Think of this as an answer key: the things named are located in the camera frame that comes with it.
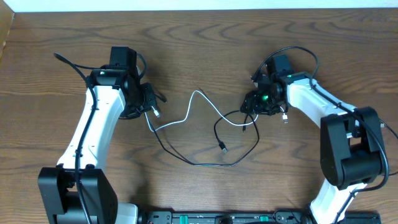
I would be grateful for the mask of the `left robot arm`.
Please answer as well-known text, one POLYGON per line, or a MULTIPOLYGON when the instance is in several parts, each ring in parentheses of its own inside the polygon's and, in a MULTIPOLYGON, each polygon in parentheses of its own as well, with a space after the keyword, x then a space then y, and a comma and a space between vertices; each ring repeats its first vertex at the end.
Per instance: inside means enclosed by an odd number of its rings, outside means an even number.
POLYGON ((119 202, 104 170, 119 120, 153 111, 156 94, 129 47, 112 47, 109 63, 91 67, 85 81, 86 101, 75 133, 54 167, 44 167, 38 186, 50 223, 142 223, 137 205, 119 202))

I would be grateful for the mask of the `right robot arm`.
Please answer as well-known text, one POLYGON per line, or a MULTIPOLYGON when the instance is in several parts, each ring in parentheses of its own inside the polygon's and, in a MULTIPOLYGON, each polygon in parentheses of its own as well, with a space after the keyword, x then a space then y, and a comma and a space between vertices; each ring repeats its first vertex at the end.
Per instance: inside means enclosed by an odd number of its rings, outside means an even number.
POLYGON ((360 192, 376 177, 389 175, 377 112, 344 103, 318 85, 307 72, 295 72, 286 55, 271 56, 251 77, 256 89, 242 113, 286 114, 297 108, 320 128, 320 165, 325 180, 310 204, 304 223, 338 223, 360 192))

